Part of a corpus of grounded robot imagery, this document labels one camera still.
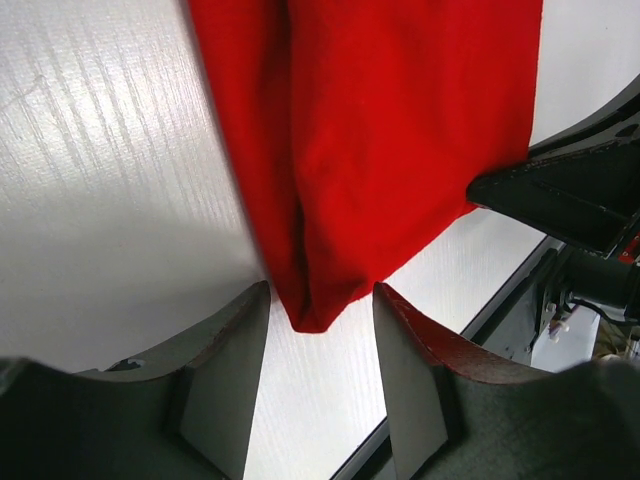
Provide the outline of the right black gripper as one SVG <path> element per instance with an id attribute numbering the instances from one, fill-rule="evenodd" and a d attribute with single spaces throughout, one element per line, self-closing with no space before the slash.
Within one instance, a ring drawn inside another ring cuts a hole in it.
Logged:
<path id="1" fill-rule="evenodd" d="M 639 112 L 639 76 L 603 107 L 533 145 L 528 159 L 591 139 Z M 639 142 L 608 142 L 474 180 L 467 199 L 573 247 L 573 300 L 639 322 Z"/>

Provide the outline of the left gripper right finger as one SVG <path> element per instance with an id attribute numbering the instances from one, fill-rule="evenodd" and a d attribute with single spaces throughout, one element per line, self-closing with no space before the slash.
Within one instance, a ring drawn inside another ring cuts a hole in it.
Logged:
<path id="1" fill-rule="evenodd" d="M 635 479 L 639 369 L 548 373 L 491 353 L 377 284 L 373 317 L 401 479 Z"/>

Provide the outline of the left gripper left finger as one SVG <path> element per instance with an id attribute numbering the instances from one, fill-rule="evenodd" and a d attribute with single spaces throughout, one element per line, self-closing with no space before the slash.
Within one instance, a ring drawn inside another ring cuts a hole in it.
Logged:
<path id="1" fill-rule="evenodd" d="M 258 282 L 110 368 L 1 361 L 5 479 L 240 479 L 271 305 Z"/>

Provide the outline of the red t shirt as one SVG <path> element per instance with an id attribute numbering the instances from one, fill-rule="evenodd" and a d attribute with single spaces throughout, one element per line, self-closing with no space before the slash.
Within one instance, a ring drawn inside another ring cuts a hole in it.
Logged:
<path id="1" fill-rule="evenodd" d="M 523 161 L 539 1 L 192 1 L 237 184 L 294 330 L 326 331 Z"/>

